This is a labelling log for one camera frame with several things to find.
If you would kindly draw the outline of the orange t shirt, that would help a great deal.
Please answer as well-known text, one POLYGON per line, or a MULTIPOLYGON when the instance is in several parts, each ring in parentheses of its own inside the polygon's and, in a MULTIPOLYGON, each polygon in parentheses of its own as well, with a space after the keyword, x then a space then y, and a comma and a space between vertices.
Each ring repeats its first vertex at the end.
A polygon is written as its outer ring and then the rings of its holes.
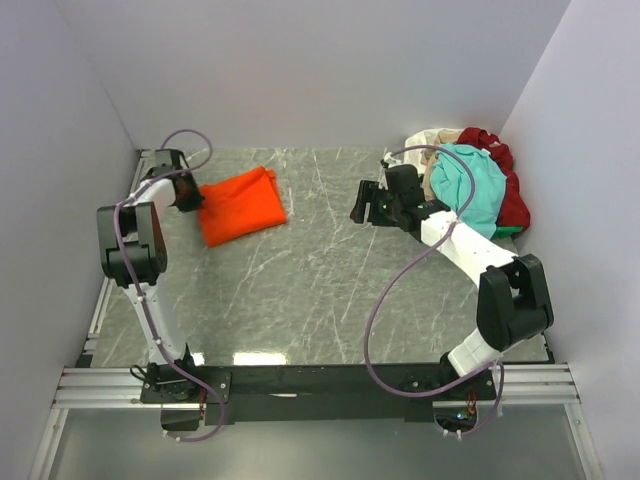
POLYGON ((276 174, 264 166, 202 185, 200 193, 204 200, 198 219, 209 248, 287 222, 276 174))

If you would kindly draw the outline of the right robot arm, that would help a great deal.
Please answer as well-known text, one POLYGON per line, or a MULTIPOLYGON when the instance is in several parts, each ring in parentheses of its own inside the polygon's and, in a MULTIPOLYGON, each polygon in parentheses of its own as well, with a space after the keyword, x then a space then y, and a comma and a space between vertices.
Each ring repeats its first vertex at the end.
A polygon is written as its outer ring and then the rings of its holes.
POLYGON ((429 252, 445 256, 477 287, 476 327, 443 355, 444 382, 470 377, 553 325, 541 260, 497 246, 441 201, 427 200, 414 166, 389 167, 382 182, 362 180, 350 218, 403 230, 429 252))

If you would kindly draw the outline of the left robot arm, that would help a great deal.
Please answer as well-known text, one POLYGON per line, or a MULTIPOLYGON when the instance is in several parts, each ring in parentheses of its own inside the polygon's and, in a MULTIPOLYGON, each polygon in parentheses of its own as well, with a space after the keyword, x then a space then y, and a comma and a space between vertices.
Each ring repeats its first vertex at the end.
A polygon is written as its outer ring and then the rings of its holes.
POLYGON ((143 370, 147 388, 189 384, 194 362, 178 321, 168 307, 163 274, 168 252, 160 216, 203 204, 185 154, 163 148, 129 196, 96 212, 101 267, 132 304, 146 340, 149 363, 143 370))

